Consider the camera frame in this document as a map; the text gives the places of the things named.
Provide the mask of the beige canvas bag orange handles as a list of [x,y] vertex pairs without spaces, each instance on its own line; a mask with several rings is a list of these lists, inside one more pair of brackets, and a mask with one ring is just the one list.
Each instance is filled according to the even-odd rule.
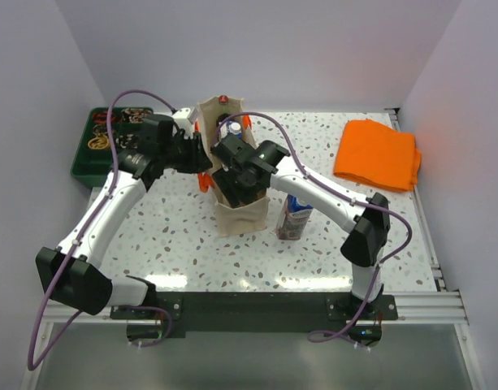
[[[251,204],[232,208],[212,178],[212,174],[221,167],[220,161],[210,152],[210,147],[218,139],[215,115],[219,96],[213,96],[197,105],[199,117],[195,123],[195,130],[201,134],[207,156],[213,163],[211,169],[197,175],[199,188],[203,193],[209,191],[213,193],[214,215],[221,237],[261,231],[266,228],[266,216],[270,202],[266,193]],[[243,101],[229,97],[229,109],[230,115],[242,112]]]

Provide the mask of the blue orange juice carton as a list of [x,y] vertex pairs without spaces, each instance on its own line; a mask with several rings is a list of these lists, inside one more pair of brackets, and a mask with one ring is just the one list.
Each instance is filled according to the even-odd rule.
[[241,125],[233,120],[228,120],[220,129],[220,136],[222,138],[226,137],[228,134],[232,134],[238,138],[243,137]]

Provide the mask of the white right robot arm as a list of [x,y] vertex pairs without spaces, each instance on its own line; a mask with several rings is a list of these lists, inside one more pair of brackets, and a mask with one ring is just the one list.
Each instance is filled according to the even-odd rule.
[[379,310],[378,296],[383,289],[378,266],[388,238],[389,215],[386,197],[372,198],[343,190],[333,181],[298,166],[290,152],[273,141],[258,147],[227,135],[211,148],[221,163],[212,176],[231,207],[248,205],[266,189],[297,197],[321,212],[347,232],[340,248],[353,264],[350,308],[360,319]]

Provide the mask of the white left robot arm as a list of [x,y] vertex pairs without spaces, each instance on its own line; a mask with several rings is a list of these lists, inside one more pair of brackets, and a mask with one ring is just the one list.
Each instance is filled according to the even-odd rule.
[[83,219],[55,248],[41,248],[36,264],[46,296],[87,314],[128,306],[139,319],[157,309],[155,287],[133,276],[111,279],[101,271],[106,251],[129,211],[167,169],[197,174],[212,167],[196,132],[197,111],[149,115],[137,134],[137,146],[122,149],[102,190]]

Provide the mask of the cola bottle red cap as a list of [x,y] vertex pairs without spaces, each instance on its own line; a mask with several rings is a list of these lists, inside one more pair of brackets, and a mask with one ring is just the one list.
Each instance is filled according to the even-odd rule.
[[217,113],[215,115],[215,126],[218,127],[230,115],[228,95],[218,97]]

